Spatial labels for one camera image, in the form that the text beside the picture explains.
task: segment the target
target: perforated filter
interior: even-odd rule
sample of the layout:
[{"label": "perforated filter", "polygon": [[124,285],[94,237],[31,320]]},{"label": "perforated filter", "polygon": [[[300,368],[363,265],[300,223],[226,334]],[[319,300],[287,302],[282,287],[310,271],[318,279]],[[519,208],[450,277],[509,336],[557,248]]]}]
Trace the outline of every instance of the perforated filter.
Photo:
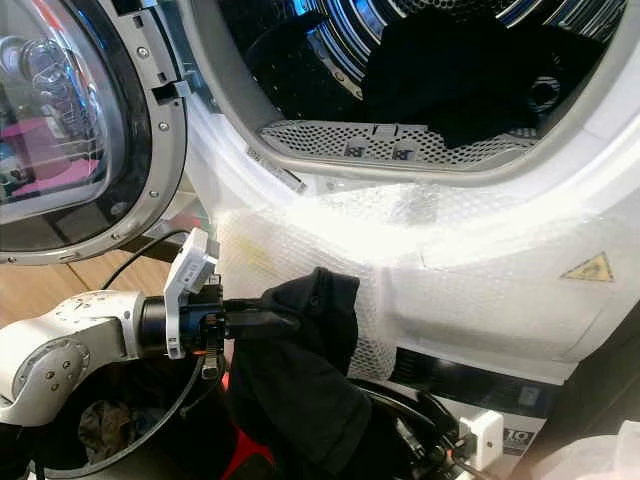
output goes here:
[{"label": "perforated filter", "polygon": [[501,159],[513,160],[535,145],[535,131],[517,133],[519,136],[504,134],[453,149],[445,146],[438,133],[414,125],[283,121],[264,128],[261,135],[273,148],[298,157],[459,171],[495,168]]}]

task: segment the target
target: wooden floor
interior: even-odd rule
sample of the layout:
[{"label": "wooden floor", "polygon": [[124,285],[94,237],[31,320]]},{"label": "wooden floor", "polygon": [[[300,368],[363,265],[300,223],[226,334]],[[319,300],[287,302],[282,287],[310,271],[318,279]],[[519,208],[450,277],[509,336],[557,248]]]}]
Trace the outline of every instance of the wooden floor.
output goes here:
[{"label": "wooden floor", "polygon": [[[109,252],[68,265],[24,267],[0,265],[0,327],[53,309],[77,293],[97,290],[130,253]],[[159,295],[170,264],[140,258],[113,283],[116,290],[141,290]]]}]

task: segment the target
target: yellow triangle sticker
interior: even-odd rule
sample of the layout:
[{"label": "yellow triangle sticker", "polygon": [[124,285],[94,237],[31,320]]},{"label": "yellow triangle sticker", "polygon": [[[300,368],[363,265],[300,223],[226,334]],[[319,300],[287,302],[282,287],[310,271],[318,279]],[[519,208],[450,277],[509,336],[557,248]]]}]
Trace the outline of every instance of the yellow triangle sticker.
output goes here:
[{"label": "yellow triangle sticker", "polygon": [[561,278],[585,280],[587,282],[615,282],[609,259],[604,252],[572,268],[563,274]]}]

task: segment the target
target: sticker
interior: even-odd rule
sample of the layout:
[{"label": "sticker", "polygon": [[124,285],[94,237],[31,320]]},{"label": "sticker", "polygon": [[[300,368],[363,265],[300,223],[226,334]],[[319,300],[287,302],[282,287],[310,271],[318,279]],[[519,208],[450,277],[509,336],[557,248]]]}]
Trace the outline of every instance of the sticker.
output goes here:
[{"label": "sticker", "polygon": [[587,282],[615,282],[609,259],[604,252],[569,270],[561,278],[585,280]]},{"label": "sticker", "polygon": [[535,436],[536,434],[533,432],[505,428],[502,434],[502,441],[504,443],[503,452],[507,455],[521,456],[527,450]]}]

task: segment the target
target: washing machine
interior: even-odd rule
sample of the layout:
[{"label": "washing machine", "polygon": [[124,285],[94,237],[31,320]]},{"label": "washing machine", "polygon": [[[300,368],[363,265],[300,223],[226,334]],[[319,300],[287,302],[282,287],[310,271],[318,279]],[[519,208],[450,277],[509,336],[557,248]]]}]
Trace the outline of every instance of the washing machine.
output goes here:
[{"label": "washing machine", "polygon": [[[478,18],[526,39],[469,50]],[[638,32],[637,0],[1,0],[0,263],[118,248],[187,179],[227,295],[360,276],[352,374],[504,413],[507,475],[640,299]],[[447,59],[526,70],[556,35],[529,121],[485,128],[502,93],[416,113]]]}]

